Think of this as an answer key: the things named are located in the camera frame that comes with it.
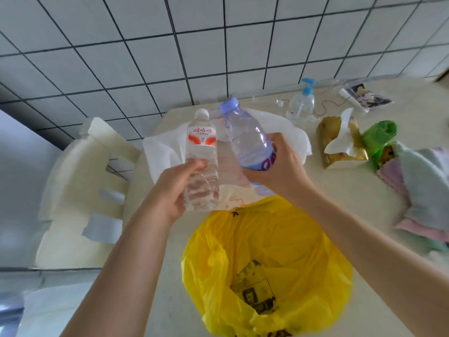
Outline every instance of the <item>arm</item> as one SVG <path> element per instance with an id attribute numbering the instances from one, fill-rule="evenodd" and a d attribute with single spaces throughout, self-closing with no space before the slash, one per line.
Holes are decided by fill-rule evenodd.
<path id="1" fill-rule="evenodd" d="M 171 225 L 184 210 L 188 176 L 201 160 L 165 170 L 125 226 L 61 337 L 143 336 Z"/>
<path id="2" fill-rule="evenodd" d="M 306 176 L 282 134 L 269 135 L 277 149 L 272 168 L 244 169 L 306 211 L 396 316 L 416 336 L 447 336 L 449 277 L 377 229 L 345 212 L 321 194 Z"/>

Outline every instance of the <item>hand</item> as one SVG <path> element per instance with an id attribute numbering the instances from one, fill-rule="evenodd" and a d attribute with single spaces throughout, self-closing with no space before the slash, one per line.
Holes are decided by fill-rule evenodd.
<path id="1" fill-rule="evenodd" d="M 189 159 L 186 163 L 165 169 L 150 190 L 141 207 L 149 207 L 161 215 L 159 219 L 173 224 L 185 211 L 184 188 L 188 177 L 194 172 L 204 170 L 207 162 L 202 159 Z"/>
<path id="2" fill-rule="evenodd" d="M 276 194 L 292 202 L 293 198 L 307 195 L 315 186 L 306 175 L 298 154 L 289 146 L 281 133 L 269 133 L 276 150 L 276 160 L 267 171 L 243 169 L 243 174 L 251 182 L 259 182 Z"/>

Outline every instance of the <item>white plastic bag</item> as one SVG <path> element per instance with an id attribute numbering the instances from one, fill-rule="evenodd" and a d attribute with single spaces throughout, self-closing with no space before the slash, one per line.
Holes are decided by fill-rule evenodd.
<path id="1" fill-rule="evenodd" d="M 307 134 L 296 128 L 288 119 L 268 112 L 245 109 L 261 124 L 266 133 L 282 132 L 290 144 L 305 163 L 306 157 L 311 155 L 311 146 Z M 218 210 L 230 210 L 243 207 L 259 201 L 264 196 L 257 195 L 242 169 L 235 159 L 227 140 L 224 119 L 213 119 L 217 130 L 218 179 L 220 183 L 220 203 Z M 147 157 L 149 173 L 156 182 L 167 168 L 185 162 L 185 148 L 187 127 L 184 123 L 174 130 L 160 135 L 147 137 L 143 141 L 143 148 Z"/>

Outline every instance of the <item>tissue box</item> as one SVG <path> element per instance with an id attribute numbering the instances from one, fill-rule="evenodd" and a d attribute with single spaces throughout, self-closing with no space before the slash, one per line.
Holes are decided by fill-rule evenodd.
<path id="1" fill-rule="evenodd" d="M 348 128 L 351 131 L 354 144 L 355 157 L 347 153 L 340 152 L 336 154 L 326 154 L 326 146 L 337 138 L 341 126 L 339 116 L 325 117 L 317 127 L 318 142 L 320 145 L 321 156 L 325 169 L 352 168 L 368 161 L 368 154 L 363 146 L 362 136 L 359 127 L 353 117 L 350 118 Z"/>

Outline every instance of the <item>clear plastic bottle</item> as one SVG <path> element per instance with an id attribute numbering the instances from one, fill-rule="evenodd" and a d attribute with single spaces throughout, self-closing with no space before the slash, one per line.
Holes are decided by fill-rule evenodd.
<path id="1" fill-rule="evenodd" d="M 313 114 L 313 108 L 315 107 L 313 84 L 315 84 L 315 80 L 303 78 L 303 81 L 309 85 L 302 93 L 295 94 L 286 113 L 286 118 L 293 124 L 305 124 L 306 122 L 314 122 L 317 120 Z"/>
<path id="2" fill-rule="evenodd" d="M 208 163 L 205 170 L 193 173 L 188 179 L 184 190 L 185 207 L 195 211 L 214 210 L 219 197 L 217 138 L 206 109 L 196 111 L 187 133 L 185 158 L 204 158 Z"/>
<path id="3" fill-rule="evenodd" d="M 276 159 L 276 152 L 257 119 L 242 110 L 235 97 L 224 101 L 220 109 L 225 118 L 226 134 L 238 163 L 243 168 L 253 170 L 270 169 Z M 274 195 L 274 192 L 259 183 L 253 185 L 259 195 Z"/>

